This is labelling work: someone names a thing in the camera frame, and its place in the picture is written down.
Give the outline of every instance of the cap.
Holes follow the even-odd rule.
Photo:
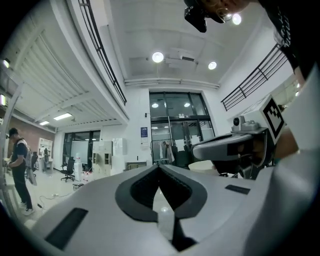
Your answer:
[[[11,128],[9,130],[9,138],[12,136],[12,135],[15,135],[15,134],[19,134],[18,133],[18,130],[16,128]]]

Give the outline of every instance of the dark pants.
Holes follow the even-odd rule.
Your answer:
[[[25,168],[15,168],[12,170],[15,189],[21,201],[26,204],[27,209],[32,209],[31,197],[26,185]]]

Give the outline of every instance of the person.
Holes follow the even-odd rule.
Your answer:
[[[9,130],[9,139],[13,143],[13,152],[11,162],[8,164],[8,166],[12,169],[14,185],[21,198],[20,206],[26,207],[22,214],[29,216],[30,214],[34,213],[34,209],[25,180],[25,159],[27,157],[28,145],[27,142],[20,137],[16,128],[11,128]]]
[[[298,4],[289,0],[184,0],[184,2],[189,8],[198,10],[193,14],[199,15],[199,19],[211,18],[220,24],[230,20],[232,14],[241,12],[250,3],[260,4],[276,29],[275,39],[290,62],[301,87],[315,64],[319,65],[319,47],[314,40],[314,35],[318,31],[317,15],[305,15],[308,9],[312,8],[312,4]],[[253,153],[256,158],[262,157],[263,148],[261,141],[254,142]],[[297,152],[298,149],[292,132],[286,128],[277,142],[274,157],[282,159]]]

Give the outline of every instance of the metal railing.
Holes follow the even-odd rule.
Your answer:
[[[99,31],[97,28],[97,24],[95,21],[94,13],[93,13],[91,5],[90,5],[90,0],[78,0],[78,2],[79,2],[81,13],[82,13],[82,16],[83,16],[83,19],[85,22],[85,26],[90,34],[94,48],[95,48],[95,50],[96,50],[96,52],[102,62],[102,65],[103,65],[112,85],[114,86],[116,92],[120,96],[123,104],[126,105],[127,99],[126,99],[123,91],[121,90],[121,87],[118,83],[118,80],[115,76],[115,73],[111,67],[109,60],[108,60],[105,48],[102,44],[102,41],[101,41],[101,38],[99,35]]]
[[[276,44],[250,75],[221,102],[226,111],[243,101],[270,79],[288,59]]]

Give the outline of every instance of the white cabinet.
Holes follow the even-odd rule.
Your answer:
[[[111,175],[112,141],[93,142],[92,173],[95,180]]]

